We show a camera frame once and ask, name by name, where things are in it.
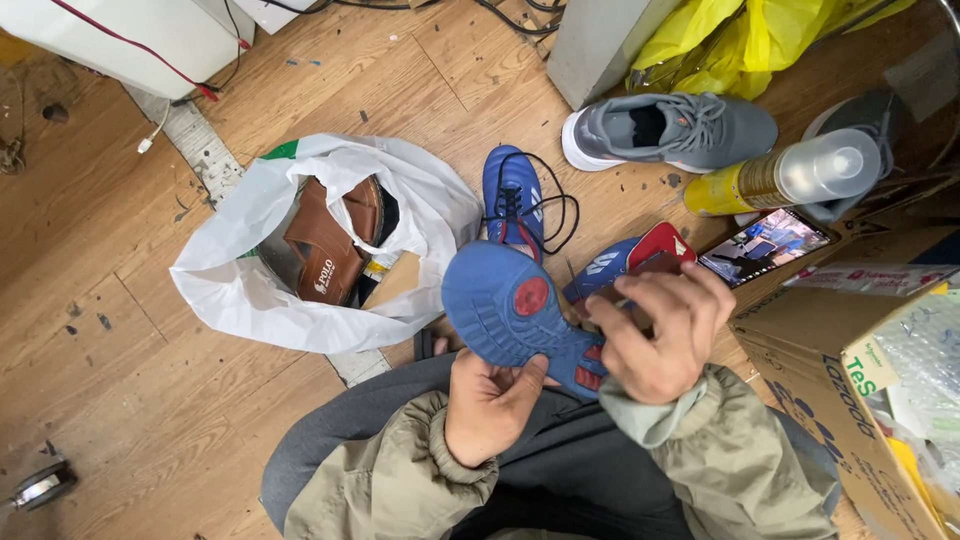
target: hand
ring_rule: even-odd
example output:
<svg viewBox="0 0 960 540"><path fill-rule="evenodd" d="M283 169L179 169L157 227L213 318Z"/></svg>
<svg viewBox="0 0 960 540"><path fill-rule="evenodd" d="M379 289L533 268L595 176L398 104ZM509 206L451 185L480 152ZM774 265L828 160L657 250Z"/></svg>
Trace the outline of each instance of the hand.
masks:
<svg viewBox="0 0 960 540"><path fill-rule="evenodd" d="M544 355L522 368L506 368L469 349L457 354L444 424L446 447L457 463L475 469L516 442L543 389L546 367Z"/></svg>
<svg viewBox="0 0 960 540"><path fill-rule="evenodd" d="M646 273L621 276L613 283L654 322L647 339L629 313L607 299L591 296L586 308L603 329L607 344L601 358L624 390L642 404L662 405L681 397L700 378L716 333L736 306L720 278L692 262L683 276Z"/></svg>

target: gray pants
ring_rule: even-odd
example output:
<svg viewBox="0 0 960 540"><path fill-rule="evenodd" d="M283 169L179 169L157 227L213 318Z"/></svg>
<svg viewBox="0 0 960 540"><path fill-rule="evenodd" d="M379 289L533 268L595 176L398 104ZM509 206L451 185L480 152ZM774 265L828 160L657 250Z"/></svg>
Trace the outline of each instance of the gray pants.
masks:
<svg viewBox="0 0 960 540"><path fill-rule="evenodd" d="M453 358L428 358L374 377L292 426L263 473L261 501L277 529L283 532L290 505L333 449L374 436L420 394L448 392ZM827 450L793 419L774 412L798 452L836 476ZM500 477L490 500L454 529L454 538L484 538L516 527L598 539L691 539L670 481L595 401L544 389L523 434L498 460ZM838 498L839 489L825 503L827 512Z"/></svg>

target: beige jacket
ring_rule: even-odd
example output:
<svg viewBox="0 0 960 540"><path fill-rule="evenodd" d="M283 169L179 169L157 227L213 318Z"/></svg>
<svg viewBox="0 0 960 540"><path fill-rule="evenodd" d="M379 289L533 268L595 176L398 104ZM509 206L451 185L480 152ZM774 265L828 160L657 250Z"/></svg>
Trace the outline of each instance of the beige jacket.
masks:
<svg viewBox="0 0 960 540"><path fill-rule="evenodd" d="M397 411L373 438L346 442L320 465L287 512L287 540L440 540L497 479L491 459L465 469L444 442L447 396ZM787 442L780 422L727 368L708 365L671 405L641 405L608 378L600 403L673 481L697 540L817 540L836 534L821 509L833 479ZM491 540L578 536L505 529Z"/></svg>

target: dark gray sneaker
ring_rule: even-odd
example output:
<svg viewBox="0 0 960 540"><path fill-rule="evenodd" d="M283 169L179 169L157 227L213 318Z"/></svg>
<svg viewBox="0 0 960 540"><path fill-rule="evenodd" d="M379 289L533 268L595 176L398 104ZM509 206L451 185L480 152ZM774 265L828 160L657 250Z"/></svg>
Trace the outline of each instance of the dark gray sneaker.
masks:
<svg viewBox="0 0 960 540"><path fill-rule="evenodd" d="M880 150L880 173L882 180L894 170L893 145L900 130L908 121L903 100L889 88L868 90L864 94L842 101L825 110L807 126L804 140L844 128L859 130L873 138ZM867 195L870 189L854 197L801 205L804 213L820 223L830 224Z"/></svg>
<svg viewBox="0 0 960 540"><path fill-rule="evenodd" d="M762 156L776 141L766 110L709 92L604 100L570 114L562 135L566 160L584 171L666 161L702 174Z"/></svg>

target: clear plastic cap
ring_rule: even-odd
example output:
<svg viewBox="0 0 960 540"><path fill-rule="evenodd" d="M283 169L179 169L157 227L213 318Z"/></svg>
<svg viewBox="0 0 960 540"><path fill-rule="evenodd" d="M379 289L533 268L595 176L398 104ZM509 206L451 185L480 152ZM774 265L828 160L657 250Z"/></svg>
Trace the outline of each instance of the clear plastic cap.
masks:
<svg viewBox="0 0 960 540"><path fill-rule="evenodd" d="M874 186L880 151L859 130L836 130L787 148L778 169L777 187L795 204L844 199Z"/></svg>

